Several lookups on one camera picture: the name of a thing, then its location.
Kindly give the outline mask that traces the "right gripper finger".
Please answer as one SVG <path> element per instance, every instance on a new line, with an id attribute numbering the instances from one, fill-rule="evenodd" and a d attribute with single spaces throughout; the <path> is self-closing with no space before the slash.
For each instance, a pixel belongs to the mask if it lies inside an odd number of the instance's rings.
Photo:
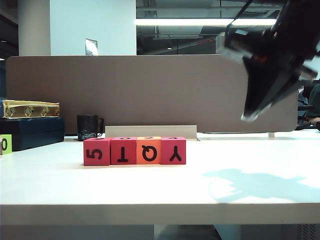
<path id="1" fill-rule="evenodd" d="M 259 82 L 254 82 L 254 117 L 271 108 L 302 86 L 296 74 L 285 71 L 268 72 Z"/>
<path id="2" fill-rule="evenodd" d="M 247 93 L 241 119 L 253 122 L 285 96 L 291 74 L 278 65 L 253 59 L 243 61 L 248 74 Z"/>

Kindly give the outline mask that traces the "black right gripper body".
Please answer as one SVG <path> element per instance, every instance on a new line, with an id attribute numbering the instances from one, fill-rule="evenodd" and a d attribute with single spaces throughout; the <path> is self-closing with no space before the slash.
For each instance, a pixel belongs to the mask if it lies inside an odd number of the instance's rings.
<path id="1" fill-rule="evenodd" d="M 315 78 L 318 71 L 305 65 L 319 54 L 320 29 L 305 27 L 298 37 L 295 28 L 272 27 L 239 35 L 239 50 L 260 66 L 287 71 L 291 75 Z"/>

